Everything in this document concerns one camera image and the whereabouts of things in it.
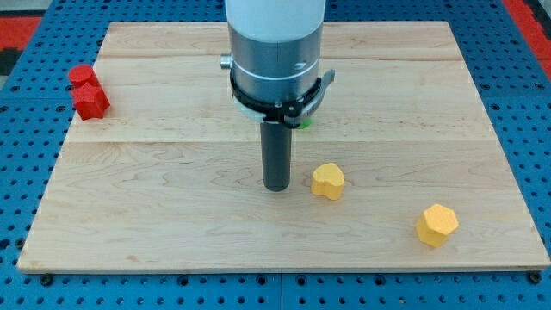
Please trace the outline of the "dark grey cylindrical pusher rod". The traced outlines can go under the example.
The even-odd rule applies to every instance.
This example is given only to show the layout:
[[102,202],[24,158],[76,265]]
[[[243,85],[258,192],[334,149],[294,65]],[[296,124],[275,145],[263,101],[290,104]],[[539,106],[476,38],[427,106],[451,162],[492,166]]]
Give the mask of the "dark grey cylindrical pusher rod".
[[292,130],[281,124],[260,124],[263,184],[270,191],[286,189],[290,182]]

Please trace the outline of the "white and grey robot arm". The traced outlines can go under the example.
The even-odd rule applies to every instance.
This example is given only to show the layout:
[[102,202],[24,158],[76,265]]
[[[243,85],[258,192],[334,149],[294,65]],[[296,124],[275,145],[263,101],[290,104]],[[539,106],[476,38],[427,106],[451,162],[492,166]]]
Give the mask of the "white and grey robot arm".
[[325,0],[225,0],[232,99],[260,127],[263,184],[290,182],[292,132],[309,121],[335,78],[319,73]]

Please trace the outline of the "black clamp ring mount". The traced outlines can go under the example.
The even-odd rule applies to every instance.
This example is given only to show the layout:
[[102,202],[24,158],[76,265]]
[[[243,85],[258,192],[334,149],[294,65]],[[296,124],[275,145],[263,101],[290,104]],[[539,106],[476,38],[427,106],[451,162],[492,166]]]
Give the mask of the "black clamp ring mount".
[[263,102],[246,95],[237,85],[233,75],[229,80],[232,98],[246,117],[259,123],[282,124],[295,129],[311,118],[321,105],[325,91],[334,81],[336,71],[331,69],[323,77],[317,77],[313,87],[304,95],[286,102]]

